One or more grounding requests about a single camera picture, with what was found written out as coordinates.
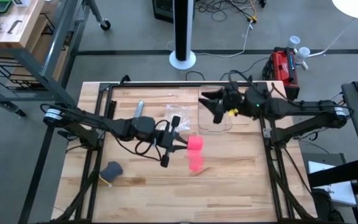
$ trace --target white base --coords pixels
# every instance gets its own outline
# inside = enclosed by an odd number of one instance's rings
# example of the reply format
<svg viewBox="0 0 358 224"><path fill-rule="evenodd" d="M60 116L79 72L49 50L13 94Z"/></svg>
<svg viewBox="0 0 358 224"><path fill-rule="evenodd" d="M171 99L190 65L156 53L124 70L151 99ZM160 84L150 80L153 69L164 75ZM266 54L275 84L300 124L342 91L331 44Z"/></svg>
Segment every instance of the white base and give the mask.
<svg viewBox="0 0 358 224"><path fill-rule="evenodd" d="M176 57L175 51L169 55L169 62L175 69L188 70L196 63L196 55L190 51L190 57L185 61L179 61Z"/></svg>

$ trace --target white lamp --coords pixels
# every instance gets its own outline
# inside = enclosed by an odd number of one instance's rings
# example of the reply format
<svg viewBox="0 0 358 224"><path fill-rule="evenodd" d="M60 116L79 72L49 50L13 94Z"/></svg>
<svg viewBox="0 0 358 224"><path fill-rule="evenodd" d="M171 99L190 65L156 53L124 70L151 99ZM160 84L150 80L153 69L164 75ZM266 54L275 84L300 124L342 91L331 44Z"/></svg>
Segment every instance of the white lamp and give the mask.
<svg viewBox="0 0 358 224"><path fill-rule="evenodd" d="M322 51L315 54L309 55L309 57L319 56L324 54L342 35L345 31L351 26L351 24L358 19L358 0L333 0L334 6L339 9L341 12L345 13L348 16L353 17L353 19L348 23L342 32L340 32L335 39Z"/></svg>
<svg viewBox="0 0 358 224"><path fill-rule="evenodd" d="M196 55L191 49L194 0L173 0L173 25L175 27L175 50L169 56L171 65L179 70L191 68Z"/></svg>

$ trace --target concrete floor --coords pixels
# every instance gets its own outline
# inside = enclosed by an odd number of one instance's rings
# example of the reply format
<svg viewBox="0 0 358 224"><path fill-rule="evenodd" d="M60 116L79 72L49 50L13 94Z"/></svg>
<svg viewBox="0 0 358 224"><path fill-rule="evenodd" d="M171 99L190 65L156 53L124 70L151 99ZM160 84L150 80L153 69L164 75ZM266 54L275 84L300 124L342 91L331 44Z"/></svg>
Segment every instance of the concrete floor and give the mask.
<svg viewBox="0 0 358 224"><path fill-rule="evenodd" d="M153 17L150 1L96 0L103 17L112 30L103 32L89 15L80 50L157 50L173 40L173 26ZM193 49L241 49L242 34L247 23L240 14L228 12L224 22L214 22L208 13L196 13L193 28ZM247 49L273 49L285 46L291 35L301 38L301 45L323 49L351 20L327 0L269 1L258 10L258 23L250 31ZM358 21L338 40L333 49L358 49ZM267 55L241 55L223 59L200 56L192 70L202 72L207 80L218 80L232 69L246 70ZM310 69L298 69L299 100L320 100L334 96L342 83L358 80L358 55L326 55L308 60ZM250 72L261 79L264 63ZM124 75L132 80L184 80L168 63L167 56L77 57L67 91L78 99L81 83L87 81L118 81ZM200 80L191 76L190 80ZM28 114L17 119L0 108L0 223L16 223L34 171L46 126L39 102L18 103ZM328 130L314 142L329 152L343 152L347 161L358 159L358 140L349 122L342 129ZM52 212L60 173L65 141L55 136L44 169L37 198L30 216L32 222L47 221ZM303 152L321 151L301 143Z"/></svg>

